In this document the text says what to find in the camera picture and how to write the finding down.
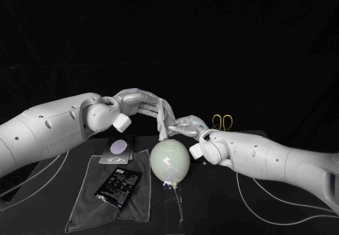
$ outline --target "white cable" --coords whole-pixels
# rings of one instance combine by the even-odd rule
[[[243,201],[243,203],[245,203],[245,206],[246,206],[246,208],[250,210],[250,208],[249,208],[249,206],[248,206],[248,204],[246,204],[246,202],[245,202],[245,199],[243,199],[243,197],[242,197],[242,194],[240,194],[239,185],[237,185],[237,192],[239,192],[242,201]],[[297,221],[297,222],[294,222],[294,223],[274,223],[274,222],[269,222],[269,221],[266,221],[265,219],[262,219],[262,218],[253,213],[252,210],[250,210],[250,212],[252,212],[252,214],[253,214],[262,221],[265,221],[265,222],[269,223],[269,224],[275,224],[275,225],[294,225],[294,224],[300,224],[300,223],[305,222],[307,220],[310,220],[310,219],[312,219],[312,218],[317,218],[317,217],[339,218],[339,216],[333,216],[333,215],[314,215],[314,216],[311,216],[311,217],[308,217],[308,218],[305,218],[305,219],[302,219],[302,220],[300,220],[300,221]]]
[[[10,207],[15,206],[18,203],[21,203],[23,201],[25,201],[31,196],[34,196],[34,195],[38,193],[38,191],[40,191],[40,190],[44,188],[44,186],[48,184],[48,182],[50,182],[51,179],[54,178],[54,176],[56,176],[59,170],[61,169],[61,166],[63,166],[63,163],[64,163],[64,161],[66,161],[66,158],[67,158],[67,154],[66,154],[66,156],[64,156],[61,165],[60,165],[60,167],[59,167],[59,169],[57,169],[57,171],[56,171],[53,177],[50,178],[50,180],[47,181],[47,183],[40,187],[40,189],[38,189],[28,197],[25,197],[20,202],[17,202],[17,203],[14,203],[12,205],[10,205],[8,207],[4,207],[2,209],[0,209],[0,212],[2,212],[2,211],[4,211],[5,209],[8,209]]]
[[[10,193],[15,188],[18,188],[27,181],[30,181],[44,170],[46,168],[54,163],[54,161],[57,160],[57,158],[60,157],[60,155],[54,158],[54,160],[51,161],[51,163],[43,168],[43,170],[34,174],[23,183],[20,183],[14,188],[11,188],[7,192],[4,192],[2,194],[0,194],[0,197],[2,197],[7,193]]]
[[[259,183],[256,182],[256,180],[255,180],[255,179],[252,179],[252,180],[255,181],[255,183],[256,183],[256,185],[259,186],[259,188],[268,193],[268,191],[262,188],[262,186],[259,185]],[[320,209],[320,210],[324,210],[324,211],[327,211],[327,212],[336,214],[336,212],[334,212],[333,210],[330,210],[330,209],[325,209],[325,208],[323,208],[323,207],[315,207],[315,206],[304,205],[304,204],[298,204],[298,203],[292,203],[292,202],[287,202],[287,201],[278,199],[276,197],[274,197],[269,193],[268,193],[268,195],[269,195],[274,199],[276,199],[279,202],[284,202],[284,203],[291,204],[291,205],[294,205],[294,206],[301,206],[301,207],[310,207],[310,208],[314,208],[314,209]]]

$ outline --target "black package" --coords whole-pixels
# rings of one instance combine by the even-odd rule
[[[122,211],[139,177],[139,172],[116,167],[93,194],[102,201],[116,206],[119,212]]]

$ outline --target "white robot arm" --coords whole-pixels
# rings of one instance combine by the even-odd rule
[[[155,117],[158,97],[136,88],[113,97],[85,93],[28,108],[0,125],[0,177],[66,153],[112,125],[119,132],[135,113]]]
[[[199,141],[188,149],[194,159],[204,156],[213,165],[226,166],[250,178],[302,188],[339,214],[339,153],[311,152],[258,135],[207,129],[203,121],[191,116],[178,118],[175,126],[167,128]]]

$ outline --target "gray towel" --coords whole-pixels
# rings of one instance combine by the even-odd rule
[[[100,156],[93,155],[87,162],[86,174],[72,208],[64,233],[93,228],[115,219],[132,219],[145,223],[149,218],[149,155],[144,150],[132,154],[128,164],[99,164]],[[116,167],[142,173],[131,197],[119,213],[118,208],[93,195]]]

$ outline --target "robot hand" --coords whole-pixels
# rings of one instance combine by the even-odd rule
[[[158,97],[138,88],[125,89],[112,97],[119,104],[119,112],[131,116],[136,113],[145,114],[155,118],[157,107],[152,106],[158,103]]]
[[[193,115],[178,118],[174,125],[168,125],[167,129],[173,131],[168,136],[180,133],[187,137],[193,137],[199,141],[201,133],[209,129],[200,118]]]

